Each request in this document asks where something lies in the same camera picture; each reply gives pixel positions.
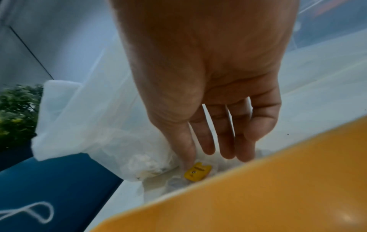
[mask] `white cord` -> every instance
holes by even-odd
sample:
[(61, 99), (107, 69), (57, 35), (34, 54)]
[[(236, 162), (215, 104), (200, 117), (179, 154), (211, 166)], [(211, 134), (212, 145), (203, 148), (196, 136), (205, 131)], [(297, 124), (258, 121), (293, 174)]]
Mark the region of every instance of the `white cord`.
[[(38, 213), (36, 213), (34, 210), (32, 210), (31, 208), (33, 206), (36, 206), (36, 205), (43, 205), (43, 206), (46, 206), (49, 211), (50, 211), (50, 216), (45, 219), (43, 218), (41, 215), (39, 215)], [(19, 209), (8, 209), (8, 210), (0, 210), (0, 214), (5, 214), (4, 216), (0, 217), (0, 221), (1, 220), (4, 220), (5, 218), (8, 218), (8, 217), (11, 217), (17, 213), (20, 213), (20, 212), (26, 212), (28, 213), (30, 216), (34, 217), (35, 219), (38, 220), (39, 223), (41, 224), (47, 224), (49, 223), (53, 217), (54, 217), (54, 207), (48, 203), (48, 202), (45, 202), (45, 201), (40, 201), (40, 202), (36, 202), (36, 203), (33, 203), (33, 204), (29, 204), (27, 206), (24, 206), (22, 208), (19, 208)]]

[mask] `blue surface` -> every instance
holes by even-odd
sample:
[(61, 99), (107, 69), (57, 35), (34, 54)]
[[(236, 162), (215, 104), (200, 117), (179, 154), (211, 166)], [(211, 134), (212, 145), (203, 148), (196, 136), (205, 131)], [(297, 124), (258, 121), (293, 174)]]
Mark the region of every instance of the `blue surface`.
[[(83, 231), (121, 182), (86, 154), (42, 162), (27, 159), (0, 172), (0, 210), (46, 201), (55, 209), (54, 218), (42, 225), (19, 213), (0, 221), (0, 231)], [(32, 209), (48, 218), (47, 208)]]

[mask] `yellow sticker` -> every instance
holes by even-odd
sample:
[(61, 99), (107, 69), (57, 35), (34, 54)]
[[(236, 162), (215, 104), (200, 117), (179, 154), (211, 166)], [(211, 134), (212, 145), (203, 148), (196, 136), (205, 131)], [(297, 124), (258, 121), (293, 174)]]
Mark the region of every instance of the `yellow sticker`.
[(193, 182), (201, 181), (209, 174), (211, 168), (211, 165), (203, 165), (201, 162), (198, 162), (185, 172), (184, 177)]

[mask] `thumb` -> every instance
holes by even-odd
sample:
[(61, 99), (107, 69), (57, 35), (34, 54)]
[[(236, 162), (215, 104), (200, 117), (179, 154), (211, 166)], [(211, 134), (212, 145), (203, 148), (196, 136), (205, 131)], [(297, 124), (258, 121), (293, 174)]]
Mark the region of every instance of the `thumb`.
[(150, 121), (166, 137), (182, 166), (188, 170), (194, 165), (196, 148), (188, 122), (172, 123), (161, 118), (149, 117)]

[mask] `dark line on wall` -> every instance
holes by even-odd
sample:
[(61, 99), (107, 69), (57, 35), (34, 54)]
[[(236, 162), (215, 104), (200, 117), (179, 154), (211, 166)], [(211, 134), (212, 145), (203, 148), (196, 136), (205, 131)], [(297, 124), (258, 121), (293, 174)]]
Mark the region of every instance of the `dark line on wall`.
[(26, 49), (31, 53), (31, 55), (36, 59), (36, 61), (40, 64), (40, 66), (45, 70), (45, 72), (51, 77), (51, 79), (54, 80), (54, 78), (51, 76), (51, 74), (47, 71), (47, 69), (43, 66), (43, 64), (39, 61), (39, 59), (33, 54), (33, 52), (29, 49), (29, 47), (24, 43), (24, 41), (21, 39), (21, 37), (14, 31), (14, 29), (11, 26), (8, 26), (9, 29), (14, 33), (14, 35), (22, 42), (22, 44), (26, 47)]

